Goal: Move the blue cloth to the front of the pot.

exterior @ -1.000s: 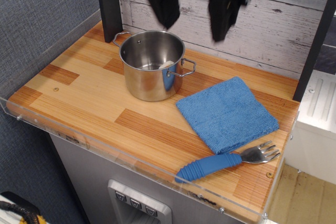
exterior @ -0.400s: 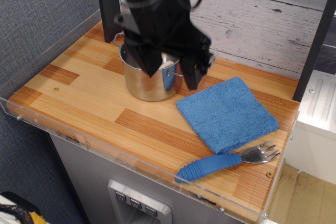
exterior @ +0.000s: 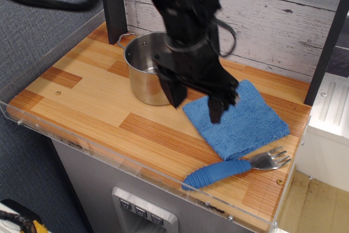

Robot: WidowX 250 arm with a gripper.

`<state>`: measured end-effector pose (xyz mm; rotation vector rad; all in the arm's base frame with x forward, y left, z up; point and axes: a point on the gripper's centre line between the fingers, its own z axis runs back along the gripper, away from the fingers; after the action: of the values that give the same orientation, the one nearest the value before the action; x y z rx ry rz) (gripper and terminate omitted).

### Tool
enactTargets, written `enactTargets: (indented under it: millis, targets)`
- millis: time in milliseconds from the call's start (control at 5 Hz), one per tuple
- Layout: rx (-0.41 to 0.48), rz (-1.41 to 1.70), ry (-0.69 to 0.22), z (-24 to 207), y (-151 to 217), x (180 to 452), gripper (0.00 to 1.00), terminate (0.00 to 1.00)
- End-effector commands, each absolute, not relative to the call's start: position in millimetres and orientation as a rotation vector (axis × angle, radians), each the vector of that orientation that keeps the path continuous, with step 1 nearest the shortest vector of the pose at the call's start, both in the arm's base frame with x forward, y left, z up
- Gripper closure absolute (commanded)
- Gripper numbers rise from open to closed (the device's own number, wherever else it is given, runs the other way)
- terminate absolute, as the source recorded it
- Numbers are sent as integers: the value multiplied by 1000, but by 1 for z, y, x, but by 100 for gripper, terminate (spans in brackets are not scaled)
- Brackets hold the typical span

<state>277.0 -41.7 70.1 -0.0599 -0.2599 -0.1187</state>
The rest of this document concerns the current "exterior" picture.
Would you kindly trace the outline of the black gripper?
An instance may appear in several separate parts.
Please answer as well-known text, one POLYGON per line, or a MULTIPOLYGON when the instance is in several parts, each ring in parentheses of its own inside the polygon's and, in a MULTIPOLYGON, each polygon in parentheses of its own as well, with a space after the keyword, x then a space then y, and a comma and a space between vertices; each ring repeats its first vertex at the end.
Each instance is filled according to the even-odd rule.
POLYGON ((219 61, 219 40, 216 33, 205 34, 193 44, 178 43, 167 34, 164 42, 169 52, 155 53, 152 61, 169 103, 177 108, 193 88, 209 96, 210 121, 220 123, 229 105, 239 101, 239 82, 219 61))

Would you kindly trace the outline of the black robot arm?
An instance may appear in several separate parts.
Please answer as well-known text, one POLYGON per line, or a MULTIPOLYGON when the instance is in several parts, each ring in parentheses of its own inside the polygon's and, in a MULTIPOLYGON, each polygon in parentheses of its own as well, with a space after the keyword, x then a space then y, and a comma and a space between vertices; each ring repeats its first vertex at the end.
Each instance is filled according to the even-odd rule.
POLYGON ((151 0, 161 15, 168 50, 155 52, 153 62, 168 101, 178 106, 188 88, 208 96, 209 116, 219 123, 223 113, 238 102, 238 81, 221 65, 215 17, 219 0, 151 0))

